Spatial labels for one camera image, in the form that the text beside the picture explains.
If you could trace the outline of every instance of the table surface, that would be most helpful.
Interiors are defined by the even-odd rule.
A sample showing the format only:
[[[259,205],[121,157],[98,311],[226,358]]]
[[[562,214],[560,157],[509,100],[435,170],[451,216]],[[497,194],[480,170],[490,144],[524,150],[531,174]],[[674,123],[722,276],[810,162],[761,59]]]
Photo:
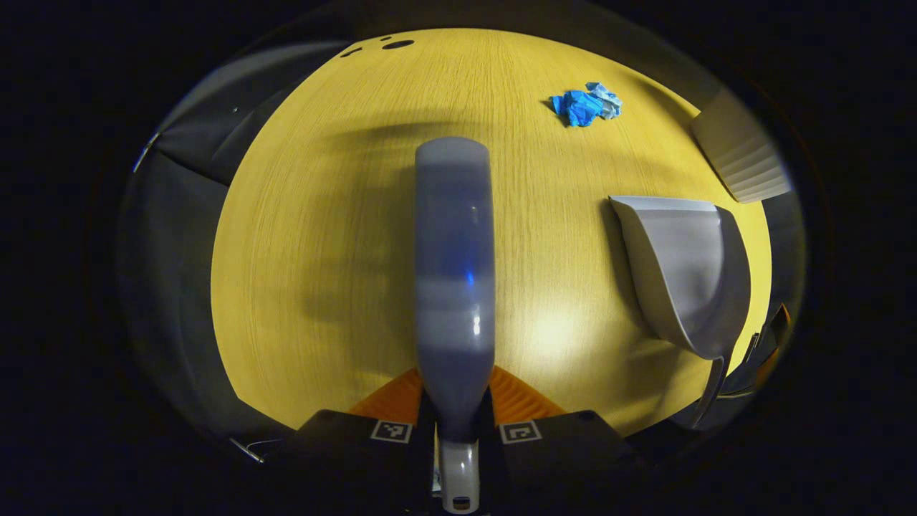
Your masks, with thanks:
[[[491,153],[497,365],[625,435],[701,394],[711,363],[648,328],[609,195],[732,211],[752,287],[738,365],[766,315],[768,227],[691,138],[697,108],[621,64],[522,34],[419,30],[342,54],[356,48],[283,102],[229,188],[211,285],[240,399],[298,428],[415,366],[414,151],[444,136]],[[565,127],[548,97],[591,81],[623,114]]]

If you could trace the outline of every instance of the black fabric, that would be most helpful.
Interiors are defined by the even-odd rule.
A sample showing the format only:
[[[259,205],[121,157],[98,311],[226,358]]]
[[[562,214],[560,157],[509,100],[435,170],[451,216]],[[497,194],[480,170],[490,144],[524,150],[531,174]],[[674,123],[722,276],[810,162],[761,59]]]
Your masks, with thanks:
[[[150,151],[131,177],[117,275],[138,359],[178,411],[217,436],[282,425],[235,394],[216,347],[210,264],[227,188]]]
[[[177,118],[167,117],[171,123],[160,128],[156,148],[175,162],[229,185],[251,142],[274,110],[299,83],[347,45],[302,45],[285,59],[234,74],[224,83],[216,77],[217,85],[209,81],[207,93],[196,103],[181,106],[182,113]],[[256,61],[257,56],[246,59]]]

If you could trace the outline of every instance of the white plastic dustpan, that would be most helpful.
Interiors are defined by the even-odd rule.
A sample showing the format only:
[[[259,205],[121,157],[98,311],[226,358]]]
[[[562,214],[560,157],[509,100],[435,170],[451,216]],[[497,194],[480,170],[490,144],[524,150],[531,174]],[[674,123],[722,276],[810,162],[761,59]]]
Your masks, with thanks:
[[[723,386],[745,327],[751,274],[732,213],[705,201],[611,196],[637,300],[659,337],[713,360],[691,425]]]

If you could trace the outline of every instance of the black background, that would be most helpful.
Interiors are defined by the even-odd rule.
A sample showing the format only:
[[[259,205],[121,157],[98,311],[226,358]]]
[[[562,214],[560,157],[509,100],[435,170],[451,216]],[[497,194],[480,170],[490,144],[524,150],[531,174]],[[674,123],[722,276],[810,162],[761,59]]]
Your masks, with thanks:
[[[711,459],[672,471],[647,511],[903,511],[915,471],[905,298],[913,168],[901,157],[913,145],[911,13],[887,3],[608,6],[766,91],[824,191],[803,199],[816,207],[807,228],[823,254],[799,338],[750,410],[710,444]],[[207,72],[306,7],[11,7],[6,156],[19,159],[6,174],[8,499],[131,513],[307,507],[276,499],[263,479],[203,445],[155,392],[130,361],[111,273],[118,200],[156,124]]]

